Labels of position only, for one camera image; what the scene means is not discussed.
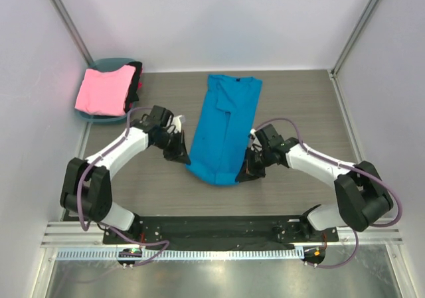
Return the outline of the blue t shirt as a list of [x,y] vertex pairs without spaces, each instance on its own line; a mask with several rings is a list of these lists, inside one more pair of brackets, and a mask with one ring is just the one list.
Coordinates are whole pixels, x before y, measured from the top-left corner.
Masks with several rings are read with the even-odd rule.
[[236,184],[262,91],[255,77],[211,74],[187,169],[216,186]]

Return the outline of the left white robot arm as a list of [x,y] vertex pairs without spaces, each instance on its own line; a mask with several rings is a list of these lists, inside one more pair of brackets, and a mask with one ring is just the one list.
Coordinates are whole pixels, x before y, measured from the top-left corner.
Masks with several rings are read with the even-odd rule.
[[124,132],[105,148],[85,159],[75,157],[67,164],[60,205],[77,214],[83,230],[95,222],[117,235],[139,240],[141,218],[113,201],[113,177],[150,147],[162,150],[168,161],[190,164],[183,130],[185,117],[161,106],[144,112],[137,119],[128,116]]

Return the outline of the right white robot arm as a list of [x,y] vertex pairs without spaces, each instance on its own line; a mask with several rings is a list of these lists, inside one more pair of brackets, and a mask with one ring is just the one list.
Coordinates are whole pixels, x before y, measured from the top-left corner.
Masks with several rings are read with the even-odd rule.
[[252,142],[245,151],[236,182],[264,178],[267,167],[282,165],[333,189],[334,205],[318,204],[299,217],[300,232],[306,238],[340,226],[362,232],[394,207],[388,189],[370,162],[340,161],[312,149],[298,138],[284,139],[272,124],[253,129],[250,138]]

